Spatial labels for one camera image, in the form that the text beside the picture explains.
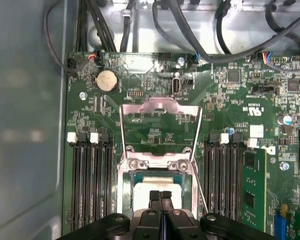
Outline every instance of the blue connector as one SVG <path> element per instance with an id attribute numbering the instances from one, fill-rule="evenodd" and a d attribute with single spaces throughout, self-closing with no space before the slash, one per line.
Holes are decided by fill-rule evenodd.
<path id="1" fill-rule="evenodd" d="M 274 215 L 274 236 L 278 240 L 287 239 L 287 220 L 280 214 Z"/>

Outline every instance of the memory chip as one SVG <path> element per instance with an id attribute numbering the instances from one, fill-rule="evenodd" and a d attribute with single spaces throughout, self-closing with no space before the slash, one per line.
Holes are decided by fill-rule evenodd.
<path id="1" fill-rule="evenodd" d="M 229 83 L 240 83 L 240 72 L 239 71 L 229 71 L 228 72 L 228 82 Z"/>
<path id="2" fill-rule="evenodd" d="M 245 200 L 245 203 L 251 207 L 251 208 L 254 208 L 255 207 L 255 196 L 253 196 L 251 193 L 249 192 L 245 192 L 245 195 L 244 195 L 244 200 Z"/>
<path id="3" fill-rule="evenodd" d="M 288 92 L 299 92 L 300 81 L 296 79 L 289 79 L 287 83 Z"/>
<path id="4" fill-rule="evenodd" d="M 248 167 L 255 167 L 256 157 L 253 153 L 246 152 L 244 154 L 244 165 Z"/>

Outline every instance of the screw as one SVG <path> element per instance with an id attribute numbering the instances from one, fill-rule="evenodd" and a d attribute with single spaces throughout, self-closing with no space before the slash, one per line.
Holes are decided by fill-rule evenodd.
<path id="1" fill-rule="evenodd" d="M 181 171 L 188 170 L 188 164 L 185 161 L 180 162 L 178 167 Z"/>
<path id="2" fill-rule="evenodd" d="M 186 64 L 186 60 L 183 57 L 178 57 L 178 59 L 176 60 L 176 62 L 178 63 L 178 65 L 180 67 L 183 67 Z"/>
<path id="3" fill-rule="evenodd" d="M 148 8 L 148 1 L 143 1 L 141 3 L 141 6 L 142 6 L 143 9 L 147 9 Z"/>
<path id="4" fill-rule="evenodd" d="M 137 167 L 138 167 L 138 161 L 137 160 L 131 160 L 129 162 L 129 168 L 130 169 L 137 169 Z"/>
<path id="5" fill-rule="evenodd" d="M 79 98 L 80 98 L 82 101 L 86 100 L 87 97 L 88 97 L 88 94 L 87 94 L 86 92 L 82 91 L 82 92 L 79 93 Z"/>
<path id="6" fill-rule="evenodd" d="M 290 168 L 290 166 L 289 166 L 289 163 L 283 161 L 283 162 L 280 163 L 279 168 L 282 171 L 287 171 Z"/>
<path id="7" fill-rule="evenodd" d="M 179 210 L 174 210 L 174 211 L 172 211 L 172 214 L 178 216 L 181 214 L 181 212 Z"/>
<path id="8" fill-rule="evenodd" d="M 215 216 L 209 215 L 206 217 L 206 219 L 208 219 L 209 221 L 215 221 L 217 220 Z"/>
<path id="9" fill-rule="evenodd" d="M 117 222 L 120 222 L 120 221 L 122 221 L 123 219 L 124 219 L 124 218 L 121 217 L 121 216 L 115 218 L 115 220 L 116 220 Z"/>

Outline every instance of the motherboard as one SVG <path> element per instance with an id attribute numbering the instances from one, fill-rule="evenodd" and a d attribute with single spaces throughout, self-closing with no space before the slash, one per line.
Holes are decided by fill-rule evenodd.
<path id="1" fill-rule="evenodd" d="M 74 52 L 68 65 L 88 56 Z M 271 62 L 295 69 L 300 56 Z M 300 72 L 257 54 L 211 64 L 98 52 L 67 82 L 62 233 L 131 217 L 150 190 L 171 191 L 174 208 L 197 219 L 207 208 L 300 239 Z"/>

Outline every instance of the black cable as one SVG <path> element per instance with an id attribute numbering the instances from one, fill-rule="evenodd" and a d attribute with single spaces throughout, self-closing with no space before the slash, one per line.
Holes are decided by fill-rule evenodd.
<path id="1" fill-rule="evenodd" d="M 152 4 L 152 18 L 153 18 L 153 23 L 154 26 L 156 28 L 156 30 L 158 31 L 158 33 L 170 44 L 176 45 L 178 48 L 182 49 L 183 51 L 185 51 L 186 53 L 193 53 L 194 51 L 187 48 L 186 46 L 182 45 L 177 39 L 173 38 L 172 36 L 170 36 L 159 24 L 158 22 L 158 5 L 160 3 L 158 3 L 157 1 L 155 1 Z"/>
<path id="2" fill-rule="evenodd" d="M 75 51 L 79 52 L 81 49 L 81 27 L 82 27 L 82 2 L 84 0 L 79 0 L 78 2 L 78 15 L 76 18 L 76 33 L 75 33 Z"/>
<path id="3" fill-rule="evenodd" d="M 278 34 L 285 28 L 282 27 L 274 18 L 273 12 L 277 7 L 273 2 L 274 0 L 272 0 L 265 7 L 265 20 L 268 23 L 269 27 Z M 294 32 L 289 32 L 285 37 L 294 41 L 300 49 L 300 37 L 297 34 L 295 34 Z"/>
<path id="4" fill-rule="evenodd" d="M 81 35 L 81 51 L 87 52 L 88 51 L 88 26 L 87 26 L 87 20 L 88 20 L 88 10 L 87 10 L 87 4 L 85 0 L 81 0 L 82 3 L 82 14 L 81 14 L 81 29 L 80 29 L 80 35 Z"/>
<path id="5" fill-rule="evenodd" d="M 232 55 L 226 55 L 223 57 L 211 57 L 207 54 L 207 52 L 202 48 L 200 43 L 198 42 L 197 38 L 195 37 L 194 33 L 192 32 L 185 16 L 183 15 L 178 3 L 175 0 L 169 0 L 170 2 L 170 9 L 172 11 L 172 14 L 174 16 L 175 21 L 177 22 L 182 34 L 184 37 L 188 40 L 188 42 L 192 45 L 192 47 L 198 52 L 198 54 L 208 63 L 215 63 L 215 64 L 222 64 L 222 63 L 228 63 L 233 62 L 238 59 L 241 59 L 245 56 L 251 55 L 253 53 L 259 52 L 262 49 L 266 49 L 270 47 L 271 45 L 278 42 L 280 39 L 282 39 L 284 36 L 286 36 L 288 33 L 290 33 L 294 28 L 300 25 L 300 17 L 295 20 L 293 23 L 291 23 L 288 27 L 286 27 L 284 30 L 282 30 L 277 35 L 273 36 L 269 40 L 251 48 L 246 51 L 232 54 Z"/>
<path id="6" fill-rule="evenodd" d="M 115 43 L 114 43 L 114 39 L 111 36 L 111 32 L 109 30 L 107 22 L 106 22 L 106 20 L 103 16 L 99 6 L 98 6 L 96 0 L 90 0 L 90 3 L 91 3 L 91 6 L 92 6 L 97 18 L 99 19 L 99 22 L 101 24 L 101 28 L 102 28 L 102 30 L 104 32 L 104 35 L 105 35 L 105 38 L 107 39 L 107 42 L 109 44 L 110 51 L 111 52 L 116 52 L 117 49 L 116 49 L 116 46 L 115 46 Z"/>
<path id="7" fill-rule="evenodd" d="M 229 48 L 227 47 L 225 40 L 224 40 L 224 36 L 222 34 L 222 21 L 224 19 L 224 17 L 228 14 L 228 11 L 231 7 L 231 1 L 230 0 L 225 0 L 222 1 L 216 12 L 214 17 L 216 18 L 216 38 L 218 40 L 218 43 L 222 49 L 222 51 L 225 54 L 231 54 Z"/>
<path id="8" fill-rule="evenodd" d="M 107 41 L 105 33 L 104 33 L 104 31 L 103 31 L 103 29 L 101 27 L 101 24 L 100 24 L 100 22 L 98 20 L 98 17 L 97 17 L 97 15 L 95 13 L 95 10 L 94 10 L 94 8 L 91 5 L 91 1 L 90 0 L 85 0 L 85 3 L 86 3 L 86 6 L 87 6 L 87 9 L 89 10 L 89 12 L 91 14 L 91 17 L 93 19 L 93 22 L 94 22 L 96 31 L 98 33 L 98 36 L 99 36 L 99 38 L 101 40 L 101 44 L 102 44 L 103 49 L 106 52 L 110 52 L 110 48 L 108 46 L 108 41 Z"/>
<path id="9" fill-rule="evenodd" d="M 134 7 L 135 3 L 136 3 L 136 0 L 129 0 L 125 9 L 132 11 L 132 8 Z M 120 52 L 121 53 L 127 52 L 127 49 L 128 49 L 130 25 L 131 25 L 130 17 L 125 16 L 124 20 L 123 20 L 123 35 L 122 35 L 122 40 L 121 40 L 121 44 L 120 44 Z"/>
<path id="10" fill-rule="evenodd" d="M 44 17 L 43 17 L 43 31 L 44 31 L 44 36 L 45 36 L 45 39 L 46 39 L 46 43 L 48 45 L 48 48 L 50 50 L 50 53 L 51 55 L 53 56 L 55 62 L 61 67 L 63 68 L 65 71 L 67 71 L 68 73 L 77 73 L 81 70 L 83 70 L 85 68 L 85 66 L 88 64 L 89 62 L 89 58 L 83 60 L 83 62 L 75 69 L 73 68 L 69 68 L 67 66 L 65 66 L 61 61 L 60 59 L 58 58 L 57 54 L 56 54 L 56 51 L 54 49 L 54 47 L 52 46 L 52 42 L 51 42 L 51 39 L 50 39 L 50 35 L 49 35 L 49 28 L 48 28 L 48 17 L 49 17 L 49 14 L 51 12 L 51 10 L 57 5 L 59 4 L 59 2 L 51 5 L 50 7 L 48 7 L 48 9 L 44 12 Z"/>

